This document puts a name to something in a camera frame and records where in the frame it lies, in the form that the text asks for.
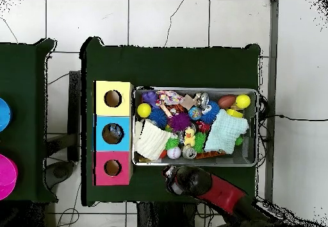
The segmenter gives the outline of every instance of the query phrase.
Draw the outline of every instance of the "pink cup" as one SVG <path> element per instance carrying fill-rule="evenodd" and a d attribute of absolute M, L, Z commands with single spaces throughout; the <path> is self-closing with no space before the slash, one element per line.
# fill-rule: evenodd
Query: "pink cup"
<path fill-rule="evenodd" d="M 0 200 L 9 196 L 16 185 L 18 170 L 9 158 L 0 155 Z"/>

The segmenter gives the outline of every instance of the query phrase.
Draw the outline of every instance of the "pink box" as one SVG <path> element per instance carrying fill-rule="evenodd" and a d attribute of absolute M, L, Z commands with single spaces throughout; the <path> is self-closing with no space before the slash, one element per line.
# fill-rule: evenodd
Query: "pink box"
<path fill-rule="evenodd" d="M 116 160 L 120 164 L 120 172 L 110 176 L 105 171 L 105 163 Z M 98 151 L 95 154 L 95 185 L 129 185 L 133 166 L 129 151 Z"/>

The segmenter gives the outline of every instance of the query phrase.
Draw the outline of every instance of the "light blue cloth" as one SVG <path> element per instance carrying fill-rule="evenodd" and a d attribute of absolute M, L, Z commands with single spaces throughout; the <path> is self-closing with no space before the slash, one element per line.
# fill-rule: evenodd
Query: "light blue cloth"
<path fill-rule="evenodd" d="M 232 117 L 221 109 L 211 126 L 208 139 L 205 143 L 205 152 L 223 150 L 232 154 L 234 144 L 240 134 L 246 133 L 249 124 L 246 119 Z"/>

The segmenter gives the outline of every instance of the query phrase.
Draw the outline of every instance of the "yellow toy duck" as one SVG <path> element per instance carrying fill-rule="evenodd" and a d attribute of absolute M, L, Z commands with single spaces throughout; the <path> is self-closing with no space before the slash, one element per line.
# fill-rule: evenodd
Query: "yellow toy duck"
<path fill-rule="evenodd" d="M 195 145 L 195 131 L 191 127 L 187 127 L 184 131 L 186 135 L 184 136 L 184 145 L 190 144 L 192 147 Z"/>

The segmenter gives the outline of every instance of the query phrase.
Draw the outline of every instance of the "stacked boxes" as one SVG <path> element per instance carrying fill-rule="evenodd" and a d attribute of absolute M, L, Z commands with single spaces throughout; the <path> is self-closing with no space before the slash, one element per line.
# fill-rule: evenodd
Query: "stacked boxes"
<path fill-rule="evenodd" d="M 128 82 L 94 82 L 94 185 L 129 185 L 132 89 Z"/>

